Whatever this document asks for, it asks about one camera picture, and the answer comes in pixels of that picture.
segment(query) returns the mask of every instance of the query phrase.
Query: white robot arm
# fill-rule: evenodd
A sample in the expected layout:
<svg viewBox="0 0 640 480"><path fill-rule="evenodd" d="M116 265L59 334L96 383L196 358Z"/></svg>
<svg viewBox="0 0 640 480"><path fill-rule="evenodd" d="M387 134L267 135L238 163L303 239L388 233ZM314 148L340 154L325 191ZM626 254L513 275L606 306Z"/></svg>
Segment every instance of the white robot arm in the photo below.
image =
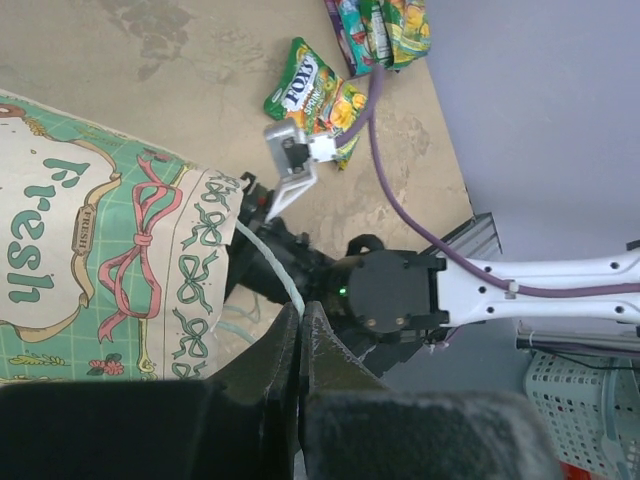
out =
<svg viewBox="0 0 640 480"><path fill-rule="evenodd" d="M469 260L496 277L522 285L567 289L640 281L640 250L615 257L566 262L482 262ZM449 312L449 327L504 317L596 317L640 324L640 293L577 298L540 298L505 292L454 261L438 273L438 303Z"/></svg>

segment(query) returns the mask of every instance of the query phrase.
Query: white plastic basket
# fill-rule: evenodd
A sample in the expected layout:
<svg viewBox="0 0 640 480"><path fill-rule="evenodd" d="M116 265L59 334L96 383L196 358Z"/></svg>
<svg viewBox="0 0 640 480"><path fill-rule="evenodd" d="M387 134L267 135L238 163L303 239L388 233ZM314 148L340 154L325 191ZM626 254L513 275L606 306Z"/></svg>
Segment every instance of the white plastic basket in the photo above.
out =
<svg viewBox="0 0 640 480"><path fill-rule="evenodd" d="M629 360L567 355L598 367ZM640 395L631 370L597 370L536 353L527 396L544 418L557 457L610 479L640 479Z"/></svg>

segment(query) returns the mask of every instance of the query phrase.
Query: red object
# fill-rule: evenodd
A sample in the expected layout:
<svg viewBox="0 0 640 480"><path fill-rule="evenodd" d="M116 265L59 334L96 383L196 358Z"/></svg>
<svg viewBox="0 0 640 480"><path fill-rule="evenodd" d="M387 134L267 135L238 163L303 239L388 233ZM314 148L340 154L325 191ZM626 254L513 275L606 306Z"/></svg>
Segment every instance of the red object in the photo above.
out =
<svg viewBox="0 0 640 480"><path fill-rule="evenodd" d="M606 480L605 477L597 475L595 473L587 472L579 467L562 463L562 470L564 471L564 478L567 480Z"/></svg>
<svg viewBox="0 0 640 480"><path fill-rule="evenodd" d="M120 362L107 362L104 366L104 373L107 375L122 375L124 373L124 366Z"/></svg>
<svg viewBox="0 0 640 480"><path fill-rule="evenodd" d="M351 34L351 38L353 38L353 40L354 40L358 45L362 45L362 44L364 44L364 39L365 39L365 38L367 38L367 34L366 34L366 32L363 30L363 31L360 31L360 32L357 32L357 33L353 33L353 34Z"/></svg>

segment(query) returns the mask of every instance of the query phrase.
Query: white string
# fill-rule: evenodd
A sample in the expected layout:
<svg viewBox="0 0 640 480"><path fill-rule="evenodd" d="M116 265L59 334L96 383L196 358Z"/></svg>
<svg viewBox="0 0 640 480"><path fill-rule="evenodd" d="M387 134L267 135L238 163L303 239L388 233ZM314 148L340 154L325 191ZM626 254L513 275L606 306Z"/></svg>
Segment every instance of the white string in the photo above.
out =
<svg viewBox="0 0 640 480"><path fill-rule="evenodd" d="M298 292L298 289L296 288L296 284L293 282L293 279L291 278L291 276L289 276L289 274L284 269L280 261L273 254L271 249L267 247L264 244L264 242L255 235L255 233L249 230L249 228L246 225L238 221L236 223L236 228L240 231L240 233L242 233L245 237L247 237L247 239L251 243L253 243L256 246L256 248L260 251L260 253L264 255L264 258L267 260L267 262L269 262L269 265L271 265L271 268L273 268L273 271L276 273L276 275L282 282L282 285L284 286L284 289L289 294L289 297L291 297L291 302L293 303L293 306L298 311L300 321L302 321L302 316L304 315L304 300L302 300L302 295L300 295L300 292Z"/></svg>
<svg viewBox="0 0 640 480"><path fill-rule="evenodd" d="M244 318L251 321L251 323L260 323L260 312L258 311L258 317L254 317L245 309L236 307L235 305L225 305L222 307L223 310L228 310L229 312L237 313L238 315L242 315Z"/></svg>
<svg viewBox="0 0 640 480"><path fill-rule="evenodd" d="M227 332L235 333L240 338L245 340L249 345L253 345L256 342L256 339L253 338L253 335L247 332L244 328L239 327L238 325L235 325L233 323L228 323L220 320L218 323L216 323L215 328L221 328L222 330L226 330Z"/></svg>

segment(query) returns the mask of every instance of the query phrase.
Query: snack bag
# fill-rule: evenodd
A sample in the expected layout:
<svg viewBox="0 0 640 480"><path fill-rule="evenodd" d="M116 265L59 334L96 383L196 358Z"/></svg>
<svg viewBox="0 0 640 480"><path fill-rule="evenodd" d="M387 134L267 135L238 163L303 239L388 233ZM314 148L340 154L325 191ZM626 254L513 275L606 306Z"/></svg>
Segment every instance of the snack bag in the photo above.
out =
<svg viewBox="0 0 640 480"><path fill-rule="evenodd" d="M374 61L390 67L393 65L393 54L380 3L378 0L360 0L360 14Z"/></svg>
<svg viewBox="0 0 640 480"><path fill-rule="evenodd" d="M293 118L307 135L347 130L365 106L366 96L331 70L305 41L295 38L285 72L276 90L264 102L274 120ZM338 149L336 162L343 170L358 136Z"/></svg>
<svg viewBox="0 0 640 480"><path fill-rule="evenodd" d="M217 370L239 180L0 91L0 385Z"/></svg>
<svg viewBox="0 0 640 480"><path fill-rule="evenodd" d="M344 31L344 25L342 24L342 19L340 18L340 12L338 12L336 2L334 0L324 0L324 3L327 7L327 11L329 12L331 25L333 25L333 31L335 32L336 38L338 39L338 45L340 45L342 56L347 62L349 74L352 78L356 77L356 71L358 69L356 65L356 59L353 55L353 52L351 51L351 46L347 41L347 34Z"/></svg>
<svg viewBox="0 0 640 480"><path fill-rule="evenodd" d="M360 16L360 0L335 0L342 25L347 33L347 42L355 61L354 76L371 72L373 55L369 47L367 32Z"/></svg>
<svg viewBox="0 0 640 480"><path fill-rule="evenodd" d="M391 40L393 69L406 67L431 48L431 33L424 0L381 0Z"/></svg>

